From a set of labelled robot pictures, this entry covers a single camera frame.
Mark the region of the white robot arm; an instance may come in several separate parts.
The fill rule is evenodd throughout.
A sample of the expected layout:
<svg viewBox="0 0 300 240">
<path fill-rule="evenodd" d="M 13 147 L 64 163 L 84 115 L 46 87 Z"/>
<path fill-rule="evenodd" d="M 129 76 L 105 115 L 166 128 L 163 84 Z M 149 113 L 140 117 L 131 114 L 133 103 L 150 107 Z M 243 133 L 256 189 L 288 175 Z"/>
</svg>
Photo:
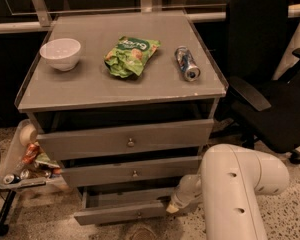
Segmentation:
<svg viewBox="0 0 300 240">
<path fill-rule="evenodd" d="M 300 146 L 300 47 L 288 49 L 287 1 L 231 0 L 227 6 L 229 83 L 224 116 L 262 141 L 267 152 L 217 144 L 200 171 L 184 176 L 169 210 L 203 201 L 207 240 L 267 240 L 259 194 L 289 183 L 280 155 Z"/>
</svg>

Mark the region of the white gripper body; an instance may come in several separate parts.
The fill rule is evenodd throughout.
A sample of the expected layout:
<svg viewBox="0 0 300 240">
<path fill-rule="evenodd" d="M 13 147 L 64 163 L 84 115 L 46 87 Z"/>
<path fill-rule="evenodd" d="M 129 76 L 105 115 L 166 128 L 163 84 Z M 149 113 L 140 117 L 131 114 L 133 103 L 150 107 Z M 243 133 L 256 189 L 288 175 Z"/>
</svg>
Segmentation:
<svg viewBox="0 0 300 240">
<path fill-rule="evenodd" d="M 169 204 L 173 204 L 179 210 L 187 207 L 192 201 L 200 197 L 200 189 L 197 187 L 185 187 L 179 185 L 173 194 Z"/>
</svg>

